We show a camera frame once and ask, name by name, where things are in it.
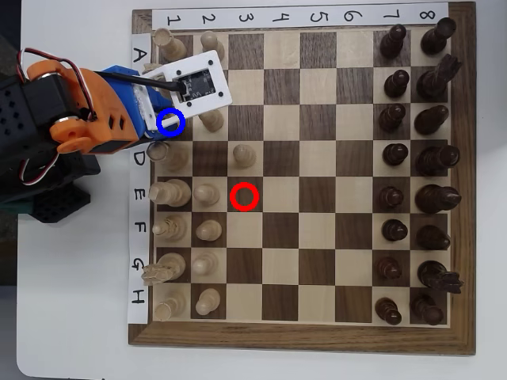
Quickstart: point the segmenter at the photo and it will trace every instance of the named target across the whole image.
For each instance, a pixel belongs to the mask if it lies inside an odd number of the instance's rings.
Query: wooden board frame
[[[128,326],[129,344],[475,354],[475,3],[450,3],[449,17],[457,24],[456,34],[452,37],[452,54],[463,62],[461,71],[452,81],[452,143],[461,152],[461,161],[453,169],[452,186],[458,188],[463,196],[461,204],[451,212],[452,270],[459,272],[465,282],[463,293],[451,296],[451,328],[154,322],[151,318],[150,291],[150,322],[147,325]],[[132,32],[151,32],[150,10],[133,12]]]

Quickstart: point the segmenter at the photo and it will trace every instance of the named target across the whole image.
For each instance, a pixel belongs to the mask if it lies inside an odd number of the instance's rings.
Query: wooden chessboard
[[[220,190],[218,203],[203,207],[191,199],[183,207],[151,205],[151,223],[180,215],[186,235],[177,242],[151,239],[149,262],[180,253],[187,262],[175,281],[149,289],[147,325],[129,325],[129,343],[201,347],[312,349],[366,352],[473,354],[475,352],[475,5],[449,4],[457,32],[445,51],[425,55],[420,40],[428,25],[407,25],[402,53],[386,60],[379,42],[388,27],[325,27],[216,30],[226,51],[222,65],[233,105],[220,109],[223,127],[214,133],[199,118],[187,121],[171,140],[189,152],[188,164],[170,172],[151,165],[151,183],[178,178],[190,188],[204,183]],[[133,13],[133,34],[151,31],[151,11]],[[175,31],[188,55],[201,52],[200,30]],[[448,91],[435,102],[416,91],[419,76],[445,53],[463,67]],[[155,45],[151,63],[166,63]],[[397,100],[383,83],[403,68],[409,89]],[[380,112],[392,103],[406,107],[402,126],[388,134],[378,125]],[[451,113],[430,136],[414,130],[415,116],[435,104]],[[427,146],[451,143],[460,163],[438,177],[421,177],[414,169]],[[250,145],[256,163],[240,169],[232,150]],[[403,143],[410,151],[400,166],[389,166],[382,151]],[[251,211],[235,210],[229,193],[249,182],[260,193]],[[414,195],[425,184],[451,185],[463,196],[453,211],[421,213]],[[403,191],[403,204],[388,211],[376,201],[385,186]],[[249,190],[237,201],[248,204]],[[396,218],[409,228],[401,241],[386,241],[380,230]],[[204,220],[223,227],[216,241],[201,241],[195,230]],[[425,251],[415,234],[432,224],[446,230],[446,251]],[[191,273],[190,263],[204,252],[218,258],[209,276]],[[394,257],[402,277],[379,278],[372,269],[381,257]],[[448,295],[424,287],[417,267],[437,260],[460,273],[463,293]],[[199,294],[212,287],[221,296],[207,316],[195,311]],[[153,309],[171,292],[186,298],[185,310],[157,322]],[[431,295],[444,311],[438,326],[428,326],[410,310],[410,301]],[[375,302],[393,299],[402,315],[389,326],[375,313]]]

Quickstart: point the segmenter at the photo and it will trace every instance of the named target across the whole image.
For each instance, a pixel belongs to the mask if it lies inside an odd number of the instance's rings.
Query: red circle
[[[238,203],[236,200],[236,193],[240,188],[248,188],[252,194],[253,194],[253,200],[251,204],[247,204],[245,206]],[[234,187],[231,190],[231,194],[229,195],[229,198],[231,199],[232,207],[234,207],[238,211],[250,211],[255,206],[257,206],[257,203],[259,203],[259,191],[255,186],[252,184],[249,184],[248,182],[240,182],[238,184],[235,184]]]

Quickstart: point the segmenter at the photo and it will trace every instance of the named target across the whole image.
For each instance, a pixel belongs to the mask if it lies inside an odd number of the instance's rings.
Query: blue circle
[[[162,126],[162,118],[167,115],[168,113],[173,113],[177,116],[177,118],[180,120],[180,126],[175,131],[167,131]],[[183,116],[183,112],[175,109],[175,108],[164,108],[158,115],[157,115],[157,129],[160,133],[162,133],[164,136],[167,137],[174,137],[178,136],[183,132],[183,128],[185,128],[185,117]]]

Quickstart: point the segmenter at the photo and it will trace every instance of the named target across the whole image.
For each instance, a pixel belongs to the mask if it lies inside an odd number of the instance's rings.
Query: table surface
[[[381,3],[371,0],[355,3]],[[133,9],[305,5],[309,0],[24,0],[21,45],[100,70],[130,63]],[[340,1],[319,0],[322,5]],[[507,255],[507,3],[477,1],[477,355],[437,357],[128,346],[128,152],[99,158],[102,172],[78,181],[92,203],[54,226],[21,217],[17,363],[29,376],[104,378],[435,378],[504,373],[502,288]],[[26,65],[34,61],[25,57]]]

